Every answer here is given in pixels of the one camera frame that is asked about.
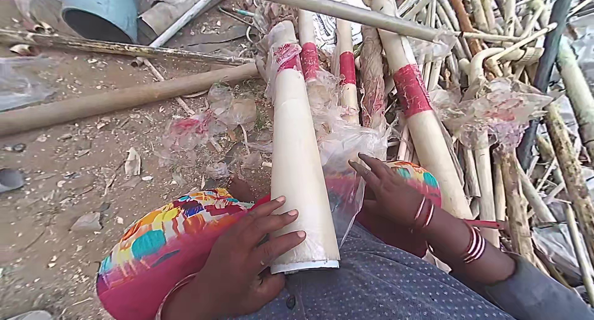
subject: blue pipe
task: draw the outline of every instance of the blue pipe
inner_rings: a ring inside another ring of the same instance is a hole
[[[138,0],[62,0],[62,17],[79,35],[137,43]]]

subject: multicolored print fabric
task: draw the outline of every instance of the multicolored print fabric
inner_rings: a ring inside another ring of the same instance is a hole
[[[190,192],[139,219],[99,267],[104,307],[117,320],[154,318],[167,293],[202,268],[219,235],[252,206],[217,188]]]
[[[395,169],[408,185],[430,199],[433,205],[441,208],[441,191],[437,179],[425,168],[406,161],[387,162],[386,165]]]

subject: sleeve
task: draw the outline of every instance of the sleeve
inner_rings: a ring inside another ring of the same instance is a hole
[[[497,284],[486,286],[451,275],[517,320],[594,320],[592,309],[578,294],[520,256],[509,255],[516,261],[516,271]]]

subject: red tape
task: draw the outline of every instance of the red tape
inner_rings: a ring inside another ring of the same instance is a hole
[[[316,72],[320,69],[318,47],[312,42],[305,43],[301,47],[301,65],[303,65],[303,76],[305,77],[305,81],[315,79],[317,75]]]
[[[341,85],[347,83],[357,84],[355,76],[355,56],[353,52],[344,52],[340,55],[340,75],[345,78],[340,82]]]
[[[411,64],[399,69],[394,74],[394,83],[406,118],[419,112],[433,110],[429,104],[429,93],[420,76],[419,66]]]

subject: sandy soil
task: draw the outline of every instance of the sandy soil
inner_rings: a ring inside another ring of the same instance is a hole
[[[21,19],[14,6],[2,1],[0,8],[0,26],[18,28]],[[199,31],[204,20],[210,27],[219,20],[223,25],[231,24],[230,19],[214,12],[192,22],[182,33]],[[43,54],[54,60],[53,66],[40,73],[44,84],[56,90],[48,102],[154,81],[149,71],[129,66],[129,57],[55,50],[44,50]],[[10,56],[5,47],[0,48],[0,57]],[[182,61],[153,63],[167,79],[211,68]],[[256,129],[249,132],[250,140],[271,126],[270,105],[263,89],[263,82],[258,80],[236,87],[237,93],[254,98],[258,106],[259,118]],[[186,102],[198,110],[205,106],[204,98]],[[22,153],[0,150],[0,168],[21,170],[26,177],[24,187],[0,194],[0,318],[45,309],[56,319],[111,319],[94,289],[100,261],[136,219],[192,188],[200,188],[205,166],[231,161],[234,152],[228,151],[243,137],[237,128],[218,138],[221,152],[199,147],[195,161],[183,159],[159,168],[154,152],[162,147],[166,123],[186,116],[171,100],[0,138],[0,148],[26,145]],[[127,182],[123,162],[131,147],[141,155],[141,176],[153,177],[134,188],[123,186]],[[241,154],[241,145],[237,148]],[[101,168],[116,171],[106,195]],[[177,184],[173,172],[179,172],[187,183]],[[242,171],[258,195],[268,192],[269,173],[266,166]],[[209,180],[207,186],[217,183],[225,184],[226,179]],[[101,212],[103,228],[99,232],[70,231],[80,216],[90,212]]]

